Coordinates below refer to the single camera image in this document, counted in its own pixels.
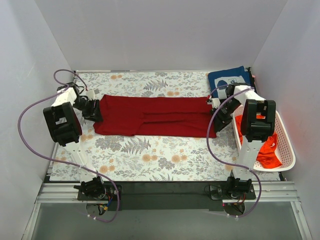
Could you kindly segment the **dark red t-shirt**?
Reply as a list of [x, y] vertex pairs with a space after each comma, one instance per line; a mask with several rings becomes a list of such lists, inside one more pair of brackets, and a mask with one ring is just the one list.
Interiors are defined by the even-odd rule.
[[208, 129], [212, 107], [206, 97], [128, 97], [104, 95], [102, 122], [93, 125], [103, 136], [171, 136], [215, 138]]

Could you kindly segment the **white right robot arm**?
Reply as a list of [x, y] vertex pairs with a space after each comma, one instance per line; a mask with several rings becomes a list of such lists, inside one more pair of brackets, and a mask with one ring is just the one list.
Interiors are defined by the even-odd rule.
[[227, 98], [220, 102], [210, 97], [212, 105], [206, 136], [210, 130], [216, 133], [232, 122], [232, 114], [243, 106], [240, 132], [242, 145], [239, 151], [238, 164], [231, 163], [233, 175], [225, 183], [227, 195], [237, 199], [251, 191], [252, 180], [248, 173], [254, 173], [253, 167], [258, 153], [264, 143], [274, 134], [276, 123], [276, 102], [260, 97], [254, 88], [245, 83], [231, 83], [225, 86]]

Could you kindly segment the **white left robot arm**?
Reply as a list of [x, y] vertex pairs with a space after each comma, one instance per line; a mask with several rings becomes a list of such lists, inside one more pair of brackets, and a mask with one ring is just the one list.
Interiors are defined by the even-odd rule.
[[80, 186], [75, 188], [89, 198], [101, 200], [107, 190], [84, 150], [82, 127], [74, 111], [81, 111], [85, 120], [102, 122], [100, 101], [95, 99], [93, 90], [81, 95], [77, 84], [70, 82], [68, 85], [67, 90], [63, 86], [57, 89], [59, 95], [50, 107], [43, 109], [43, 115], [52, 140], [64, 148], [71, 162], [78, 167]]

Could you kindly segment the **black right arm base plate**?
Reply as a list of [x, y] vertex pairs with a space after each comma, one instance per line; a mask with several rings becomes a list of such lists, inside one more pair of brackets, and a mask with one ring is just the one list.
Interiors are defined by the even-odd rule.
[[227, 186], [226, 181], [210, 182], [203, 190], [212, 200], [255, 200], [257, 197], [253, 185], [250, 186], [248, 192], [245, 192], [244, 190], [232, 190]]

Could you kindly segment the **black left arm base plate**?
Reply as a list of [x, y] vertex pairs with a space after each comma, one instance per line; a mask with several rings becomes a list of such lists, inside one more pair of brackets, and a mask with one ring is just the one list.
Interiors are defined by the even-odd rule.
[[117, 200], [117, 191], [119, 198], [121, 199], [122, 186], [117, 184], [116, 187], [117, 190], [112, 184], [104, 184], [102, 189], [89, 195], [85, 195], [79, 190], [76, 199], [79, 201], [108, 201], [110, 199]]

